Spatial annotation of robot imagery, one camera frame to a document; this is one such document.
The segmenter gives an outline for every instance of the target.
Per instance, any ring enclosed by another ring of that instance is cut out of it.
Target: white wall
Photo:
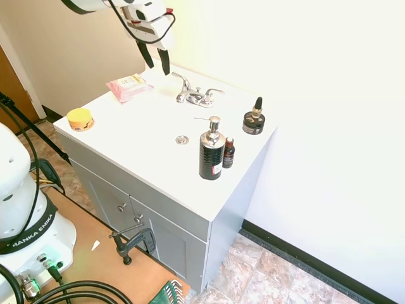
[[[0,22],[39,101],[61,115],[145,69],[111,9],[82,16],[61,0],[0,0]]]
[[[247,219],[405,303],[404,1],[166,3],[172,61],[279,121]]]

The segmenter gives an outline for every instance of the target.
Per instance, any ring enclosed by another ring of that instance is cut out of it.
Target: cabinet door
[[[135,221],[137,222],[137,224],[140,224],[140,223],[144,224],[143,226],[139,227],[139,231],[141,231],[145,228],[152,229],[151,220],[149,219],[148,208],[146,208],[146,206],[144,206],[143,204],[140,204],[136,199],[134,199],[131,196],[130,196],[130,200],[131,200],[132,209],[134,210],[134,214],[135,214],[135,217],[134,217]],[[146,251],[146,248],[145,248],[143,242],[139,243],[137,246],[140,249]],[[158,250],[155,250],[155,252],[152,253],[152,256],[159,260]]]
[[[96,209],[97,216],[103,222],[117,231],[136,225],[134,211],[127,193],[88,171],[75,161],[71,160],[71,163]],[[138,231],[138,229],[134,229],[124,235],[131,238]]]
[[[131,196],[130,200],[135,214],[142,214],[145,227],[153,230],[158,260],[200,292],[205,287],[202,284],[208,245]]]

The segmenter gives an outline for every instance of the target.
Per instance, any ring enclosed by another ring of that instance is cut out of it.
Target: wooden table
[[[184,296],[188,293],[190,287],[186,283],[137,248],[130,252],[132,263],[125,266],[116,252],[114,241],[108,238],[111,234],[108,227],[57,190],[46,188],[44,192],[58,207],[60,214],[69,219],[77,230],[73,264],[62,273],[65,283],[82,280],[105,282],[125,293],[134,304],[149,303],[166,282],[173,279],[183,284]],[[91,251],[97,240],[100,245]],[[50,282],[44,291],[56,286],[55,282]],[[74,299],[72,302],[99,303],[89,298]]]

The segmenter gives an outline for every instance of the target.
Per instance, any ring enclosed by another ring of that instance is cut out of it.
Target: faucet handle
[[[224,94],[225,92],[222,90],[218,90],[218,89],[208,89],[204,95],[204,103],[212,103],[213,100],[213,92],[219,92],[221,94]]]
[[[180,77],[181,79],[183,79],[183,89],[182,89],[182,91],[190,91],[191,90],[191,85],[190,85],[190,82],[187,80],[187,78],[185,78],[184,76],[181,76],[180,74],[178,74],[176,72],[172,72],[171,74],[173,76]]]

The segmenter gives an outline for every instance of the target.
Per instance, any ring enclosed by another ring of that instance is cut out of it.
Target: black clamp
[[[131,231],[132,229],[136,229],[143,225],[144,224],[141,223],[141,224],[129,227],[127,229],[124,229],[122,231],[113,231],[111,233],[111,235],[108,236],[110,239],[111,238],[114,239],[114,242],[116,244],[116,252],[118,252],[120,257],[123,258],[123,263],[125,265],[130,265],[132,262],[132,259],[128,255],[129,251],[131,251],[132,248],[137,246],[142,241],[145,244],[146,252],[148,254],[151,255],[156,250],[156,240],[154,238],[153,231],[150,228],[145,228],[145,229],[141,230],[132,239],[130,239],[126,243],[124,243],[122,241],[121,235],[123,233]]]

